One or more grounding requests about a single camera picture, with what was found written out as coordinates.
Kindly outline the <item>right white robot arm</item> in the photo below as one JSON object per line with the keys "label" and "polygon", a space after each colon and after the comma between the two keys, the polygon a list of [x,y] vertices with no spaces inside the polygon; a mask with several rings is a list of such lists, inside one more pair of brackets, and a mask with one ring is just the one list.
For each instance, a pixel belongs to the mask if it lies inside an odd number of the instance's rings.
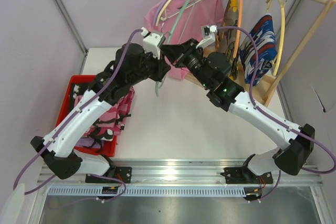
{"label": "right white robot arm", "polygon": [[205,57],[196,43],[190,39],[179,45],[163,45],[161,53],[172,66],[187,68],[207,90],[213,105],[249,122],[277,146],[271,151],[250,155],[241,167],[242,175],[247,181],[275,170],[298,175],[314,148],[314,143],[302,135],[313,137],[314,128],[309,124],[290,123],[253,101],[242,86],[227,76],[230,71],[227,57],[220,52],[211,52]]}

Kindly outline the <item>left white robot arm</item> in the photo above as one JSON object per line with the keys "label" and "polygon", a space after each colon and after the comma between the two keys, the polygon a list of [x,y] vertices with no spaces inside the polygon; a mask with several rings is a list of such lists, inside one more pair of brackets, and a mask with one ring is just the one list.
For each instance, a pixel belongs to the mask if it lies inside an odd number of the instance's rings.
{"label": "left white robot arm", "polygon": [[62,122],[44,137],[35,136],[31,140],[33,148],[59,179],[74,174],[113,177],[115,167],[108,157],[77,153],[73,148],[99,117],[130,92],[132,86],[147,78],[163,79],[170,66],[160,59],[160,54],[159,46],[134,43],[122,46]]}

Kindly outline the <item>mint green hanger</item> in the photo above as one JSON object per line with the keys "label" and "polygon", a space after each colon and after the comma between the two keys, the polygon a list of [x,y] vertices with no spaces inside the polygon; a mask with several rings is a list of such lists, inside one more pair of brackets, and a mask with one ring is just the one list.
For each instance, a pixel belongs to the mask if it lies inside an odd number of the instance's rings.
{"label": "mint green hanger", "polygon": [[[175,30],[176,30],[176,27],[177,27],[177,25],[178,25],[178,23],[179,23],[182,15],[183,15],[185,9],[188,7],[190,1],[191,0],[186,0],[185,3],[183,4],[183,6],[181,7],[180,12],[179,12],[179,14],[178,14],[178,16],[177,16],[177,18],[176,18],[176,20],[175,20],[175,22],[174,22],[171,30],[168,32],[169,36],[168,36],[166,44],[169,44],[171,42],[171,39],[172,39],[173,34],[174,34]],[[159,83],[158,81],[155,83],[155,95],[157,97],[159,97],[159,90],[162,87],[165,78],[166,78],[166,74],[165,74],[163,80],[161,81],[161,83]]]}

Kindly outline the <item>pink camouflage trousers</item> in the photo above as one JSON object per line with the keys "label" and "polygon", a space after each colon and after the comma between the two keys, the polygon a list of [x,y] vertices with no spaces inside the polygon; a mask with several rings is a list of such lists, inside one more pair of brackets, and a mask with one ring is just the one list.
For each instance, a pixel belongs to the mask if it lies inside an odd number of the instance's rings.
{"label": "pink camouflage trousers", "polygon": [[75,147],[75,150],[91,155],[102,154],[113,157],[116,152],[117,138],[124,130],[127,118],[131,116],[130,110],[134,95],[135,90],[131,87],[126,96],[122,97],[107,112],[99,117],[83,134],[83,136],[97,139],[102,139],[103,137],[112,138],[114,136],[111,144],[107,144],[100,149]]}

